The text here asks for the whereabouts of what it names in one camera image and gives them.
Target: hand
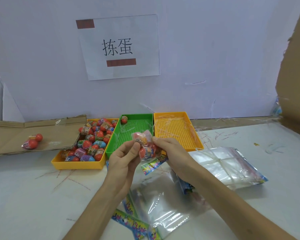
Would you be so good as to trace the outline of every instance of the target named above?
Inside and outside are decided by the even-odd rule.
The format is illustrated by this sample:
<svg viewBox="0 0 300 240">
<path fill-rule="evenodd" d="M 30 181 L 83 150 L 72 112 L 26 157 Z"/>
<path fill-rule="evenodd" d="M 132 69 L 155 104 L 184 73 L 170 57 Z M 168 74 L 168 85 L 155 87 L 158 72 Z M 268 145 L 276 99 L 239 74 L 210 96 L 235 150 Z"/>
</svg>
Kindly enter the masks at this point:
<svg viewBox="0 0 300 240">
<path fill-rule="evenodd" d="M 109 168 L 105 177 L 105 184 L 113 189 L 115 200 L 120 202 L 126 197 L 132 184 L 136 167 L 140 163 L 140 144 L 126 141 L 116 149 L 109 158 Z"/>
<path fill-rule="evenodd" d="M 167 163 L 173 171 L 188 183 L 192 181 L 193 169 L 200 166 L 175 138 L 152 137 L 154 143 L 161 147 L 168 156 Z"/>
</svg>

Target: green tray with holes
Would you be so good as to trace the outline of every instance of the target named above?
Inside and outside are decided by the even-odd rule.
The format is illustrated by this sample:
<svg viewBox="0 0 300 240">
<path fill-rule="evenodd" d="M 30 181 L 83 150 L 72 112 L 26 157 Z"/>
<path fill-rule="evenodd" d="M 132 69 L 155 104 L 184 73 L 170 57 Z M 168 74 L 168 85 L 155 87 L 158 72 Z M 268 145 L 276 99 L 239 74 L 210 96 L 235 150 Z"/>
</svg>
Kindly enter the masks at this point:
<svg viewBox="0 0 300 240">
<path fill-rule="evenodd" d="M 128 122 L 125 125 L 120 123 L 122 116 L 128 117 Z M 113 131 L 113 135 L 109 141 L 108 147 L 105 150 L 107 159 L 111 154 L 121 146 L 125 141 L 132 140 L 131 133 L 144 132 L 149 130 L 153 135 L 153 114 L 152 113 L 140 113 L 140 114 L 123 114 L 118 121 L 116 128 Z"/>
</svg>

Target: table surface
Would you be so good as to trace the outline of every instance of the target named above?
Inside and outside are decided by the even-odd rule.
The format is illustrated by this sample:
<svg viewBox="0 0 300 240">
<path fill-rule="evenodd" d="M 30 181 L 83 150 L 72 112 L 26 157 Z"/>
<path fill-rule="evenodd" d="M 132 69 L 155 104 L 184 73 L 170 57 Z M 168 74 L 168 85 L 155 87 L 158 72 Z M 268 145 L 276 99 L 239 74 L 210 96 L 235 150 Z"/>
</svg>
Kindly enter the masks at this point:
<svg viewBox="0 0 300 240">
<path fill-rule="evenodd" d="M 238 190 L 261 214 L 300 240 L 300 135 L 278 123 L 198 132 L 205 147 L 235 147 L 269 181 Z M 57 151 L 0 157 L 0 240 L 62 239 L 99 189 L 103 170 L 56 170 Z M 101 239 L 133 239 L 110 220 Z M 236 239 L 214 210 L 167 238 Z"/>
</svg>

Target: yellow plastic tray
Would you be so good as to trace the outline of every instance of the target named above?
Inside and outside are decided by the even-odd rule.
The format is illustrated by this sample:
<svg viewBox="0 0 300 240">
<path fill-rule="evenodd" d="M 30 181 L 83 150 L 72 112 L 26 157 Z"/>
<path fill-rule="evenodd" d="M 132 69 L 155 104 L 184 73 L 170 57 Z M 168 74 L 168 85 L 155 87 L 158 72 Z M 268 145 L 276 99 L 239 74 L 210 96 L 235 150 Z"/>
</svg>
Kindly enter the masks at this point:
<svg viewBox="0 0 300 240">
<path fill-rule="evenodd" d="M 175 138 L 187 152 L 204 148 L 186 112 L 154 113 L 154 135 Z"/>
<path fill-rule="evenodd" d="M 92 121 L 92 120 L 98 121 L 100 119 L 87 119 L 87 122 Z M 119 118 L 115 118 L 115 119 L 107 118 L 107 120 L 109 120 L 110 122 L 112 120 L 119 121 Z M 54 159 L 52 159 L 52 161 L 51 161 L 53 166 L 58 170 L 60 170 L 60 169 L 102 169 L 106 163 L 106 153 L 103 154 L 100 161 L 65 161 L 65 159 L 61 157 L 61 153 L 62 153 L 62 151 L 60 151 L 54 157 Z"/>
</svg>

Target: forearm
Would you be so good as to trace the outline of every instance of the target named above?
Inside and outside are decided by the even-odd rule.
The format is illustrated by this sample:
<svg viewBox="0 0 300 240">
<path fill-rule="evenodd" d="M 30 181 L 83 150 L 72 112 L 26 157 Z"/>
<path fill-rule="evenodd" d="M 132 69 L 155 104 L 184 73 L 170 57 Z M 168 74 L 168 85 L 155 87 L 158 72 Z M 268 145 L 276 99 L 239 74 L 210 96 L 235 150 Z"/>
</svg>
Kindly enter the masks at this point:
<svg viewBox="0 0 300 240">
<path fill-rule="evenodd" d="M 115 195 L 115 192 L 107 189 L 106 185 L 102 185 L 63 240 L 100 239 L 120 203 Z"/>
<path fill-rule="evenodd" d="M 191 184 L 240 240 L 295 239 L 261 215 L 203 167 L 194 167 Z"/>
</svg>

